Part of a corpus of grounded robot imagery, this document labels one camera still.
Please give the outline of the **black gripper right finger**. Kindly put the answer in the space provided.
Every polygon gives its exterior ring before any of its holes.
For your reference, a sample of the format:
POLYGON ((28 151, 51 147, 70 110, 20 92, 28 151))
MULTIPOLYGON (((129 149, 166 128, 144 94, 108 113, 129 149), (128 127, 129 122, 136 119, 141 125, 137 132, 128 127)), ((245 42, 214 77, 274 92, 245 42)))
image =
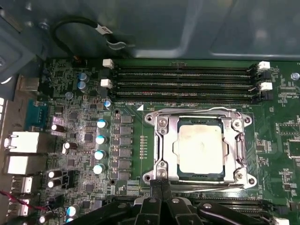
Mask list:
POLYGON ((177 225, 268 225, 266 219, 257 219, 215 202, 202 202, 194 207, 172 195, 169 186, 163 186, 163 200, 177 225))

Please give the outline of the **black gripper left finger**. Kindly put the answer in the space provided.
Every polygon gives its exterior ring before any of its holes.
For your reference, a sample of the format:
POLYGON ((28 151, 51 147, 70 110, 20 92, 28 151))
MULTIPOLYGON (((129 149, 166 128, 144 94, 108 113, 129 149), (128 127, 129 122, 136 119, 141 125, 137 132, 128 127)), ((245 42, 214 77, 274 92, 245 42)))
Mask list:
POLYGON ((158 225, 167 179, 150 181, 150 197, 141 204, 113 201, 99 209, 76 218, 71 225, 158 225))

